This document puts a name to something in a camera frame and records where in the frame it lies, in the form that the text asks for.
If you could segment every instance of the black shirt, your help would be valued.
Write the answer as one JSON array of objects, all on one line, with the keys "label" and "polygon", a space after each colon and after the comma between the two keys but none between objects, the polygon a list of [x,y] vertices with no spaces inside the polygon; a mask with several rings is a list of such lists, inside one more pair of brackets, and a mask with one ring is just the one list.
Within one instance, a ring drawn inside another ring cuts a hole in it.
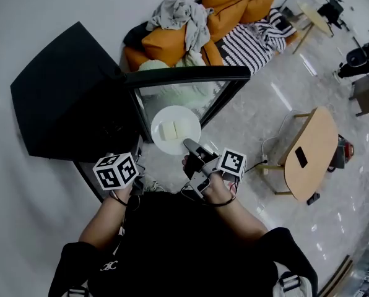
[{"label": "black shirt", "polygon": [[213,208],[180,194],[149,192],[136,211],[127,209],[124,229],[115,255],[87,243],[65,245],[48,296],[61,297],[86,280],[94,297],[154,291],[271,296],[274,261],[308,278],[316,296],[317,275],[286,228],[243,245]]}]

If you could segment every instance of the black sleeve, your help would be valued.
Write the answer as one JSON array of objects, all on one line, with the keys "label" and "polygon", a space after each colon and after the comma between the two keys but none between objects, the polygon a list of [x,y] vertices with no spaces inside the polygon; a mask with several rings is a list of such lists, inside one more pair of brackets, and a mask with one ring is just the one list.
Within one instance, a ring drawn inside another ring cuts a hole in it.
[{"label": "black sleeve", "polygon": [[89,243],[65,245],[48,297],[62,297],[71,287],[81,286],[97,268],[99,255],[97,248]]},{"label": "black sleeve", "polygon": [[256,247],[258,252],[268,259],[285,265],[293,273],[309,279],[313,287],[313,296],[317,295],[318,276],[288,229],[271,230],[256,243]]}]

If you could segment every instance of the cable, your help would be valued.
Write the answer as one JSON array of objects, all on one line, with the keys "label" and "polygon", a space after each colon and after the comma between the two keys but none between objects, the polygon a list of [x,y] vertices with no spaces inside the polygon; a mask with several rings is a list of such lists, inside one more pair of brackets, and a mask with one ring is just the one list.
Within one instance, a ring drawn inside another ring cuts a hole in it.
[{"label": "cable", "polygon": [[136,211],[141,205],[141,197],[139,195],[137,195],[137,200],[138,200],[137,207],[135,209],[130,208],[131,211]]},{"label": "cable", "polygon": [[259,163],[253,165],[251,168],[247,169],[246,171],[244,171],[244,174],[249,172],[250,170],[252,170],[253,168],[255,168],[256,166],[260,165],[260,164],[267,164],[267,160],[264,161],[260,161]]},{"label": "cable", "polygon": [[237,194],[237,192],[238,192],[238,185],[239,185],[239,183],[240,183],[240,179],[239,178],[236,178],[236,181],[237,181],[237,184],[235,185],[235,195]]},{"label": "cable", "polygon": [[109,192],[109,196],[111,198],[113,198],[114,200],[118,201],[120,204],[122,204],[123,206],[125,207],[128,207],[128,204],[126,204],[125,202],[123,202],[117,195],[114,191],[110,191]]},{"label": "cable", "polygon": [[230,186],[230,192],[232,191],[233,187],[234,187],[234,191],[233,192],[235,192],[235,183],[232,183],[231,184],[231,186]]},{"label": "cable", "polygon": [[[299,111],[299,110],[292,110],[291,112],[307,113],[307,112]],[[286,115],[286,117],[285,117],[285,118],[284,118],[284,120],[282,121],[281,126],[279,127],[279,130],[278,130],[278,133],[277,133],[277,135],[276,135],[276,136],[269,137],[268,139],[266,139],[266,140],[264,140],[264,141],[262,142],[262,144],[261,144],[261,155],[264,155],[264,149],[263,149],[263,147],[264,147],[264,143],[266,143],[267,141],[269,141],[269,140],[271,140],[271,139],[276,139],[276,138],[279,136],[279,134],[280,134],[280,132],[281,132],[281,130],[282,130],[282,128],[283,128],[283,126],[284,126],[284,124],[285,124],[285,121],[286,121],[286,120],[287,120],[287,118],[288,118],[289,116],[291,116],[291,115],[292,115],[291,113],[288,113],[288,114]]]},{"label": "cable", "polygon": [[230,200],[228,200],[228,201],[226,201],[226,202],[224,202],[222,204],[212,204],[210,202],[201,202],[201,205],[208,205],[210,207],[215,207],[215,208],[216,207],[223,207],[223,206],[228,205],[231,202],[233,202],[236,198],[237,198],[237,195],[235,194]]}]

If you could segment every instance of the crumpled cloth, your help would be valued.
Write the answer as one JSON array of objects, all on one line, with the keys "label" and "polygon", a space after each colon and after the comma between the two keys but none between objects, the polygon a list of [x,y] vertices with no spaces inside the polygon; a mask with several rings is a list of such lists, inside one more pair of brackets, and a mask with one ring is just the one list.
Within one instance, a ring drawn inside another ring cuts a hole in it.
[{"label": "crumpled cloth", "polygon": [[152,31],[157,27],[179,30],[187,24],[186,51],[197,53],[209,42],[211,35],[207,27],[208,15],[214,13],[213,8],[205,7],[196,2],[185,0],[164,0],[153,12],[152,18],[146,25],[146,30]]}]

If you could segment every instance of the black phone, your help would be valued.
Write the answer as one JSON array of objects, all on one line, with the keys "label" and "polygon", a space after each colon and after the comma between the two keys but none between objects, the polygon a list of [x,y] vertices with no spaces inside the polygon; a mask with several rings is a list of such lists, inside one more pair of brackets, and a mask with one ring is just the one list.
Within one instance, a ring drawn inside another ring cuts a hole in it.
[{"label": "black phone", "polygon": [[306,155],[304,155],[303,149],[301,147],[298,147],[295,151],[297,159],[300,163],[300,166],[302,168],[306,167],[306,165],[308,164],[307,162],[307,158]]}]

